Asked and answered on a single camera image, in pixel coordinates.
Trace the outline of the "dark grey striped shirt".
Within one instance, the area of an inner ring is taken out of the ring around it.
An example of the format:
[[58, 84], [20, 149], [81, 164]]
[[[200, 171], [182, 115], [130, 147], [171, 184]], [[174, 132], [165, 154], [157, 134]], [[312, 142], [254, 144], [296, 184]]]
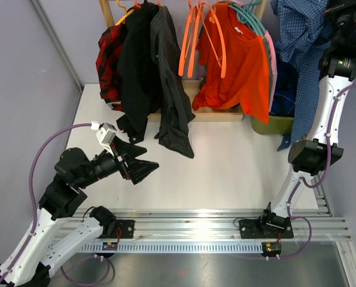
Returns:
[[174, 21], [162, 6], [150, 24], [151, 58], [157, 64], [162, 85], [161, 120], [155, 138], [165, 148], [190, 159], [194, 152], [189, 140], [189, 122], [195, 119], [189, 96], [178, 75], [181, 50]]

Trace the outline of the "orange hanger of blue shirt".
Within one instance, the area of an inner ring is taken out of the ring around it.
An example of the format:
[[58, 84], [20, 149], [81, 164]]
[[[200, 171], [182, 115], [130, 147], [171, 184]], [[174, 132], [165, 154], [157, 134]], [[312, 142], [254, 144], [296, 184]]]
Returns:
[[186, 18], [184, 35], [182, 39], [181, 54], [179, 58], [178, 75], [181, 77], [184, 75], [185, 64], [188, 56], [188, 49], [192, 38], [192, 36], [190, 36], [190, 32], [192, 32], [192, 24], [196, 13], [196, 6], [192, 5], [191, 0], [188, 0], [188, 7], [189, 7], [189, 13]]

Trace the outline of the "blue checked shirt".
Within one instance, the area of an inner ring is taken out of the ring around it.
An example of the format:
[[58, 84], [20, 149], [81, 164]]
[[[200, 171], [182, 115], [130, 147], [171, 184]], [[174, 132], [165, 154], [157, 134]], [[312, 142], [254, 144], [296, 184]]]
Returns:
[[285, 150], [307, 135], [314, 122], [319, 99], [319, 62], [330, 46], [332, 27], [324, 11], [328, 1], [272, 1], [279, 21], [275, 41], [279, 59], [298, 73], [291, 135], [284, 136], [278, 151]]

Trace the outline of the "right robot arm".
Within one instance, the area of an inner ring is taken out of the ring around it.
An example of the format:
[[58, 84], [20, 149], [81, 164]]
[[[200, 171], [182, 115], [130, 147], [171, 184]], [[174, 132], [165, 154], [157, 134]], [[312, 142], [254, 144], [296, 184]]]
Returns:
[[291, 238], [291, 211], [303, 187], [343, 155], [338, 130], [356, 77], [356, 1], [273, 1], [276, 50], [298, 72], [290, 169], [253, 229], [262, 238]]

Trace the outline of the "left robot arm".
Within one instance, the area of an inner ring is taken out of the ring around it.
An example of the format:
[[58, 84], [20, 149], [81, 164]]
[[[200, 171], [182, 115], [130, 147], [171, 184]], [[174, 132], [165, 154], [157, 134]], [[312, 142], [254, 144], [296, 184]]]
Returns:
[[119, 172], [123, 179], [140, 183], [159, 168], [138, 156], [146, 148], [115, 138], [108, 149], [89, 160], [82, 149], [65, 150], [54, 169], [56, 174], [38, 203], [37, 221], [9, 258], [0, 264], [0, 285], [48, 286], [51, 278], [86, 243], [121, 236], [116, 216], [103, 206], [92, 209], [72, 233], [53, 245], [58, 231], [74, 216], [89, 185]]

